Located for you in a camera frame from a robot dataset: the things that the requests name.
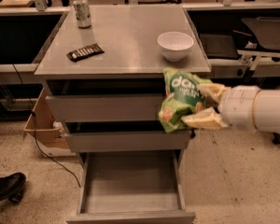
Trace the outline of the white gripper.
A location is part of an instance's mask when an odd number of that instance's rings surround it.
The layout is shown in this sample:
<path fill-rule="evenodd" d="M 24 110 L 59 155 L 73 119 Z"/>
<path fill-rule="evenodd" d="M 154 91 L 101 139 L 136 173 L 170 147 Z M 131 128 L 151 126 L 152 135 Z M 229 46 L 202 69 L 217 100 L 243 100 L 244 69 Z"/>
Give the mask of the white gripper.
<path fill-rule="evenodd" d="M 220 115 L 213 107 L 181 120 L 191 128 L 220 130 L 228 128 L 255 132 L 254 104 L 260 92 L 258 86 L 226 87 L 219 83 L 201 83 L 197 86 L 207 105 L 218 105 Z"/>

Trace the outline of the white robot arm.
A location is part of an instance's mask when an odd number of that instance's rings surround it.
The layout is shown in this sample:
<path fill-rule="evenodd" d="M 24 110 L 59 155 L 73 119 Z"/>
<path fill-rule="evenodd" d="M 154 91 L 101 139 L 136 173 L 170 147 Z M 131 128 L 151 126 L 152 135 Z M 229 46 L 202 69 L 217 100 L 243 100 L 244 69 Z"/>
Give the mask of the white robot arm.
<path fill-rule="evenodd" d="M 190 128 L 280 134 L 280 90 L 263 90 L 258 86 L 231 88 L 217 83 L 201 84 L 198 90 L 213 103 L 181 118 Z"/>

